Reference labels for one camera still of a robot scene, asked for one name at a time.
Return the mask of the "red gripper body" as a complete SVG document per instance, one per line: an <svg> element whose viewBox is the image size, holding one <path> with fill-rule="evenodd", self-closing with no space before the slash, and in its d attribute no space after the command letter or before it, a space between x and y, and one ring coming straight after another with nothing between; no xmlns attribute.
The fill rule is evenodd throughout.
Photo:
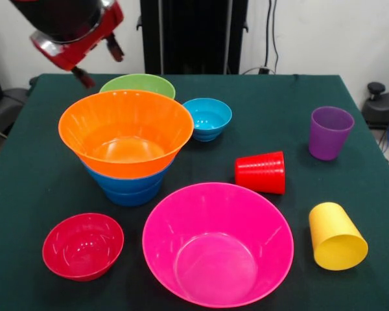
<svg viewBox="0 0 389 311"><path fill-rule="evenodd" d="M100 1L100 18L95 26L81 38L71 42L57 42L48 35L35 31L30 40L48 60L57 67L71 71L106 36L123 21L124 16L117 1Z"/></svg>

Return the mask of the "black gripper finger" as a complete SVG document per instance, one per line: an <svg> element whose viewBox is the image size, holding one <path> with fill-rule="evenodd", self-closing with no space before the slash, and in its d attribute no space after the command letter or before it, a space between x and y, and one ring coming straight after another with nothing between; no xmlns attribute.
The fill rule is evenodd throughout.
<svg viewBox="0 0 389 311"><path fill-rule="evenodd" d="M111 56L113 57L113 59L116 62L123 61L124 52L123 52L122 48L120 47L120 45L118 44L118 42L115 38L115 34L111 33L109 36L105 37L105 40L106 40L107 48L108 48Z"/></svg>
<svg viewBox="0 0 389 311"><path fill-rule="evenodd" d="M92 79L92 77L89 76L89 74L85 70L75 66L74 68L72 68L71 72L86 89L95 86L94 80Z"/></svg>

